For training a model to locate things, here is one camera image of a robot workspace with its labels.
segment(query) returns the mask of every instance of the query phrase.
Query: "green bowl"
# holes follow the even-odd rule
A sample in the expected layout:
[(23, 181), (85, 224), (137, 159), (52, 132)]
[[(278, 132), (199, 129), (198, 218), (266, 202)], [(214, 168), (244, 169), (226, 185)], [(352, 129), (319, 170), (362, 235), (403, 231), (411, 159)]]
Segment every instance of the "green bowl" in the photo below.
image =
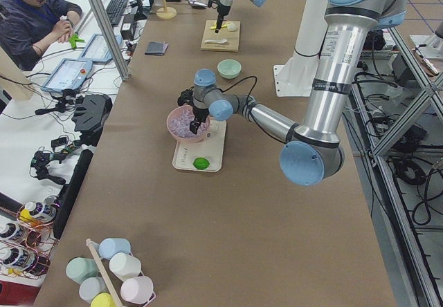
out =
[(240, 74), (242, 65), (234, 59), (225, 59), (218, 63), (217, 70), (225, 79), (233, 79)]

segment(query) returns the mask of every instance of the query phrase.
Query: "bowl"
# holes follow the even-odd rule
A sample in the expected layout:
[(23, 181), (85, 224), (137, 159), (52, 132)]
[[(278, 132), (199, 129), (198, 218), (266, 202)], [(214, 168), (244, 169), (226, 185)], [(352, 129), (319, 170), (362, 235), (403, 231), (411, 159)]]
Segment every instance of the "bowl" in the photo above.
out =
[(233, 79), (240, 74), (242, 65), (234, 59), (225, 59), (218, 63), (217, 70), (225, 79)]
[(190, 105), (179, 106), (169, 114), (166, 119), (166, 127), (175, 140), (185, 143), (196, 143), (205, 138), (206, 132), (209, 129), (210, 119), (209, 116), (206, 118), (206, 121), (200, 125), (197, 134), (189, 130), (189, 124), (193, 120), (192, 107)]

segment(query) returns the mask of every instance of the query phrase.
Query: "brown table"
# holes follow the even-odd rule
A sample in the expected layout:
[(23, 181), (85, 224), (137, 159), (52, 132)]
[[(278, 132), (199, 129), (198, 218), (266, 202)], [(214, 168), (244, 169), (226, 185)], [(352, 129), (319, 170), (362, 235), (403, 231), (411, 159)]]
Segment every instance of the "brown table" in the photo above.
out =
[[(172, 20), (151, 17), (60, 241), (36, 306), (86, 306), (64, 269), (90, 257), (85, 239), (125, 237), (154, 281), (154, 307), (395, 306), (354, 160), (314, 187), (291, 184), (281, 145), (254, 124), (228, 121), (222, 169), (172, 167), (175, 141), (165, 120), (200, 68), (238, 59), (257, 75), (253, 95), (301, 121), (306, 98), (275, 96), (272, 68), (292, 56), (305, 0), (235, 0), (238, 53), (199, 50), (211, 9), (176, 3)], [(170, 44), (144, 56), (148, 41)], [(217, 77), (220, 86), (232, 84)], [(250, 84), (238, 86), (247, 93)]]

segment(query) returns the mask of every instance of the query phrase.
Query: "keyboard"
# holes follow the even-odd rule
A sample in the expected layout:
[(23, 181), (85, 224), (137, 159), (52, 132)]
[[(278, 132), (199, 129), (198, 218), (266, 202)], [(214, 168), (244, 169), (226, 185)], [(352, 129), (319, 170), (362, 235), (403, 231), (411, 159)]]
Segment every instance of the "keyboard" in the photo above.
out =
[(117, 26), (129, 0), (111, 0), (106, 7), (106, 14), (112, 26)]

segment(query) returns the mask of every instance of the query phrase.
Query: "cutting board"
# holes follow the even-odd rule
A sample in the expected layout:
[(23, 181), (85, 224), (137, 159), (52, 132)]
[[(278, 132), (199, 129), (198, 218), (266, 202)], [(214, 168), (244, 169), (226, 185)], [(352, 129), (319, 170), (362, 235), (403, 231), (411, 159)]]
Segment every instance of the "cutting board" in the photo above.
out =
[[(206, 20), (206, 25), (201, 39), (200, 50), (204, 51), (228, 51), (232, 53), (238, 52), (240, 43), (240, 21), (225, 21), (225, 24), (232, 22), (237, 26), (235, 32), (230, 32), (227, 28), (222, 28), (218, 34), (213, 29), (210, 29), (215, 24), (215, 20)], [(205, 43), (207, 39), (227, 39), (228, 43), (215, 44)]]

